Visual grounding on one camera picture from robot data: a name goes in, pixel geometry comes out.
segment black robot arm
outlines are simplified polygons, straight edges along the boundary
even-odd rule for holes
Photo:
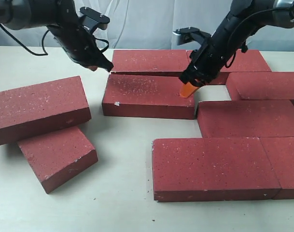
[[[103,55],[108,45],[99,50],[93,36],[97,28],[105,30],[110,19],[87,7],[80,13],[81,17],[73,0],[0,0],[1,27],[21,30],[46,26],[73,62],[93,71],[99,67],[110,72],[113,64]]]
[[[294,28],[294,0],[233,0],[230,11],[213,35],[197,28],[174,31],[178,44],[196,41],[201,44],[191,55],[191,62],[179,79],[187,86],[182,96],[187,98],[193,92],[214,80],[222,67],[245,44],[249,36],[264,26]]]

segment table surface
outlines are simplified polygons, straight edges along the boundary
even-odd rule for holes
[[[294,200],[153,201],[152,140],[201,137],[197,122],[104,117],[108,73],[72,63],[61,48],[47,52],[35,57],[20,47],[0,47],[0,91],[80,75],[92,113],[80,127],[99,162],[47,195],[18,146],[0,146],[0,232],[294,231]],[[110,60],[112,54],[105,52]],[[273,71],[294,71],[294,52],[262,55]],[[224,86],[203,87],[196,99],[230,100]]]

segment rectangular brick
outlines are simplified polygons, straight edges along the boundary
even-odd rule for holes
[[[205,101],[197,116],[202,137],[294,137],[289,100]]]
[[[226,87],[232,100],[290,100],[294,105],[294,72],[234,72]]]
[[[18,142],[48,194],[95,164],[95,148],[78,127],[66,128]]]
[[[191,53],[192,50],[187,51],[189,62],[191,62]],[[232,66],[230,68],[224,66],[219,76],[209,85],[225,85],[228,75],[234,72],[271,72],[271,69],[259,50],[248,50],[246,53],[242,53],[239,49]]]
[[[294,199],[294,138],[261,138],[281,185],[274,199]]]
[[[194,97],[180,97],[181,86],[177,77],[111,74],[102,101],[103,114],[194,119]]]
[[[266,200],[280,190],[258,138],[157,139],[152,159],[159,202]]]
[[[0,145],[90,119],[79,76],[0,92]]]
[[[115,74],[179,76],[189,65],[186,50],[115,50]]]

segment white wall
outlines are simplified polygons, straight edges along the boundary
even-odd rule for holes
[[[88,6],[111,19],[106,31],[95,35],[108,39],[111,48],[194,49],[198,44],[176,46],[172,31],[198,27],[213,33],[228,13],[232,0],[76,0],[77,10]],[[39,46],[45,28],[12,31],[27,46]],[[17,45],[0,30],[0,45]],[[46,46],[58,46],[48,34]],[[248,40],[249,48],[294,51],[294,29],[265,27]]]

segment brick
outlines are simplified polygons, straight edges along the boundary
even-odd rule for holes
[[[202,137],[294,137],[289,100],[205,101],[197,116]]]
[[[154,200],[266,200],[279,182],[258,138],[157,139]]]
[[[187,51],[188,58],[191,52],[192,50]],[[210,82],[209,85],[225,85],[228,75],[234,72],[271,72],[271,69],[259,50],[248,50],[246,53],[242,53],[239,49],[232,66],[230,68],[224,66],[219,76]]]
[[[194,97],[179,96],[177,77],[111,74],[102,101],[105,116],[194,119]]]
[[[189,65],[186,50],[115,50],[115,74],[179,76]]]
[[[260,140],[281,185],[274,199],[294,199],[294,138]]]
[[[95,148],[78,127],[25,139],[18,145],[47,194],[98,161]]]
[[[226,87],[232,100],[290,100],[294,105],[294,72],[235,72]]]
[[[79,76],[0,92],[0,145],[90,119]]]

